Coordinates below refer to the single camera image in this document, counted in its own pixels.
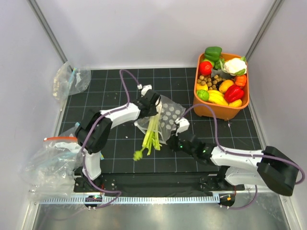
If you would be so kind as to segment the clear polka dot zip bag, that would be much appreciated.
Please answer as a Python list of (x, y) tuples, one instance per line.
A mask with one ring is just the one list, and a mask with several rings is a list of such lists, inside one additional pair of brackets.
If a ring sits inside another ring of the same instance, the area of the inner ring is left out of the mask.
[(176, 128), (175, 121), (184, 114), (185, 110), (182, 105), (161, 95), (161, 101), (157, 107), (159, 112), (157, 132), (160, 143), (165, 144), (170, 138), (172, 130)]

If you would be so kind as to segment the small orange pumpkin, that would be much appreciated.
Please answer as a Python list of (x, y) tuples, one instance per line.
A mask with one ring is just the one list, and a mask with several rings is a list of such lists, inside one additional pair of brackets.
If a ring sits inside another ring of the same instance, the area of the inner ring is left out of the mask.
[(236, 86), (243, 88), (243, 87), (245, 87), (246, 83), (247, 83), (247, 76), (246, 75), (241, 75), (241, 76), (235, 77), (234, 84)]

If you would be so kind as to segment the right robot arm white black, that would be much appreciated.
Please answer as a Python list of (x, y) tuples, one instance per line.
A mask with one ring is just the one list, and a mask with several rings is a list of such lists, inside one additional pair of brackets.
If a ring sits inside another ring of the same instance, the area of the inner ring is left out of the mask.
[(232, 185), (252, 184), (266, 186), (283, 196), (293, 194), (298, 165), (275, 147), (252, 151), (230, 149), (205, 143), (187, 131), (172, 134), (166, 144), (203, 165), (219, 166), (222, 174), (216, 177), (216, 184), (222, 190)]

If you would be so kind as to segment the clear bag orange zipper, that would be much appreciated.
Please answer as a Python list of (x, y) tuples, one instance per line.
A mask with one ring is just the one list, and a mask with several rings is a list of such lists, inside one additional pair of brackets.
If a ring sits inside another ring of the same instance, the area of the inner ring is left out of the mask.
[(43, 146), (21, 169), (30, 185), (29, 199), (41, 202), (69, 198), (74, 188), (74, 170), (82, 166), (81, 146), (75, 137), (45, 138)]

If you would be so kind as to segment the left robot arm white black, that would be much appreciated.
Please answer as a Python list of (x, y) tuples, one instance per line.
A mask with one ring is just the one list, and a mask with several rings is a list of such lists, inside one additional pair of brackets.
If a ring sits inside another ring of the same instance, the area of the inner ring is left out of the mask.
[(87, 177), (85, 187), (91, 192), (101, 188), (100, 151), (105, 147), (110, 131), (126, 122), (137, 121), (158, 114), (156, 109), (160, 94), (152, 89), (141, 93), (132, 103), (95, 112), (89, 110), (75, 131), (78, 144), (81, 146), (83, 174)]

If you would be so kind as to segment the red bell pepper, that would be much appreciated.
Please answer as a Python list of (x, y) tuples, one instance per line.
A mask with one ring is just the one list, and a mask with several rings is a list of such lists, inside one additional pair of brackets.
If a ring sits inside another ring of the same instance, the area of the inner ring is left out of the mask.
[(224, 98), (228, 103), (232, 103), (241, 99), (244, 96), (244, 91), (237, 85), (232, 85), (224, 94)]

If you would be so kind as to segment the clear bag blue zipper back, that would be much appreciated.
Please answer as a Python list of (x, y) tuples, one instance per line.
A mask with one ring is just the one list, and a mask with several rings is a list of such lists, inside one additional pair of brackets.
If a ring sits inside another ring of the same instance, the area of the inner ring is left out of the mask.
[(89, 69), (72, 68), (68, 61), (65, 62), (53, 78), (53, 97), (64, 104), (69, 96), (87, 90), (91, 76)]

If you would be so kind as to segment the green lime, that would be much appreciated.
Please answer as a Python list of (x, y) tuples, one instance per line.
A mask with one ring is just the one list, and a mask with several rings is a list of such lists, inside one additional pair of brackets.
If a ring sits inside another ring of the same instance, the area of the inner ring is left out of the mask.
[(196, 95), (204, 102), (207, 102), (210, 98), (210, 94), (206, 90), (197, 90)]

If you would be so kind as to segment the yellow lemon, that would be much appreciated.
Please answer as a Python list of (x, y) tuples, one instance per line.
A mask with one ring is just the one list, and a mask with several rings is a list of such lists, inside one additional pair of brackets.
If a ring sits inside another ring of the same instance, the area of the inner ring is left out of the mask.
[(238, 108), (242, 106), (242, 100), (238, 99), (228, 104), (230, 107)]

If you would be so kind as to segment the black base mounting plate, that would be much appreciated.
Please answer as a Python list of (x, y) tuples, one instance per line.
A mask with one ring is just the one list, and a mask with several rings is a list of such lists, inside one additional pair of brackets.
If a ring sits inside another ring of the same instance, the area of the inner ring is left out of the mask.
[(119, 190), (122, 197), (198, 197), (245, 190), (244, 185), (231, 185), (215, 172), (102, 173), (94, 184)]

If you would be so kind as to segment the orange plastic bin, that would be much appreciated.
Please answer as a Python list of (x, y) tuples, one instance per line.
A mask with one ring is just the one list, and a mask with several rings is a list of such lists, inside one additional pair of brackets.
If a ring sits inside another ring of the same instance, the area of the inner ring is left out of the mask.
[[(226, 61), (226, 60), (229, 60), (229, 59), (232, 59), (232, 58), (241, 58), (241, 56), (222, 52), (221, 58), (224, 58), (225, 61)], [(243, 88), (244, 96), (241, 99), (242, 100), (242, 106), (241, 107), (230, 107), (230, 106), (223, 106), (223, 105), (219, 105), (219, 104), (204, 102), (196, 94), (197, 79), (200, 76), (199, 64), (201, 63), (201, 61), (203, 59), (204, 59), (204, 54), (201, 54), (198, 57), (197, 68), (196, 68), (195, 83), (194, 83), (194, 89), (193, 89), (193, 93), (194, 93), (193, 105), (195, 105), (195, 104), (205, 104), (205, 105), (209, 106), (214, 111), (216, 118), (219, 118), (219, 119), (222, 119), (222, 120), (225, 120), (225, 121), (233, 119), (241, 110), (243, 110), (244, 108), (246, 108), (248, 106), (249, 101), (250, 101), (248, 70), (247, 70), (247, 73), (246, 73), (247, 83), (246, 83), (245, 87)], [(213, 117), (210, 110), (205, 106), (194, 107), (194, 112), (198, 116)]]

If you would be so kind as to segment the green celery stalk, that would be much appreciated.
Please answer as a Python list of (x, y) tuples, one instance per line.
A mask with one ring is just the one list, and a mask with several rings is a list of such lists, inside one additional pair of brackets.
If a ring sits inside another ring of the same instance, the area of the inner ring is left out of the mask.
[(143, 152), (147, 150), (147, 156), (151, 155), (152, 148), (160, 150), (161, 144), (158, 134), (159, 117), (155, 115), (149, 119), (149, 124), (142, 142), (142, 149), (136, 150), (133, 154), (133, 160), (139, 161), (143, 158)]

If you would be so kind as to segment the yellow banana bunch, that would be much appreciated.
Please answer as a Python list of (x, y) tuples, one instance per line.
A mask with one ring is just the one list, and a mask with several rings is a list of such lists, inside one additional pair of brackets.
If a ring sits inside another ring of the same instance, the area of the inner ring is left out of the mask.
[(217, 90), (208, 90), (208, 93), (208, 102), (222, 106), (228, 106), (228, 102), (225, 100), (224, 95), (221, 92)]

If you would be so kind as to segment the green bell pepper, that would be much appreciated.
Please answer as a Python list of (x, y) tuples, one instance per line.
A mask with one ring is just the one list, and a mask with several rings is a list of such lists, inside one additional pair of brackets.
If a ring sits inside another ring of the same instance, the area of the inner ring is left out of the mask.
[(220, 59), (222, 48), (219, 46), (210, 46), (205, 49), (204, 56), (206, 59), (216, 62)]

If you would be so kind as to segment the red tomato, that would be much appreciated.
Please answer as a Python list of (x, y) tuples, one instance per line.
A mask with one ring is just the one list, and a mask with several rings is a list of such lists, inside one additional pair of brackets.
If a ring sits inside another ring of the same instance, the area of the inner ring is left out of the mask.
[(199, 64), (199, 73), (203, 76), (211, 75), (212, 73), (212, 64), (209, 61), (203, 61)]

